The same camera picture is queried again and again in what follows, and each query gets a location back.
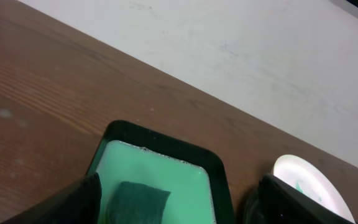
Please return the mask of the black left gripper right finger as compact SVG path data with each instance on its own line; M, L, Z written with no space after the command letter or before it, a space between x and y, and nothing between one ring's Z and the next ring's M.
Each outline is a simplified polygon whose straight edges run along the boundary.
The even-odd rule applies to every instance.
M351 224L314 200L265 174L249 194L242 215L243 224Z

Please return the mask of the white plate with green stain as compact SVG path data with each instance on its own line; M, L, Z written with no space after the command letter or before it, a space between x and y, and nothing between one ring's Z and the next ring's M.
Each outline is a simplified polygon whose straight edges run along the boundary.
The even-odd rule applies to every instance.
M339 191L308 161L291 154L282 155L275 161L272 174L336 215L356 222Z

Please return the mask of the dark green scrubbing sponge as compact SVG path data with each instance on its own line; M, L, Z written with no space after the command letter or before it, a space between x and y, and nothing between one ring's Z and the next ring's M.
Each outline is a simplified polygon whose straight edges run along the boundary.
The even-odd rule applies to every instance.
M109 224L161 224L171 192L134 182L121 182L106 206Z

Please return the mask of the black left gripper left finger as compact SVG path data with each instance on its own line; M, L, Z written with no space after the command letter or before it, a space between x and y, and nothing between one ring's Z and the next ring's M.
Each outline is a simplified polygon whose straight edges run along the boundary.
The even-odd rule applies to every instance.
M99 218L101 193L99 175L87 175L1 224L95 224Z

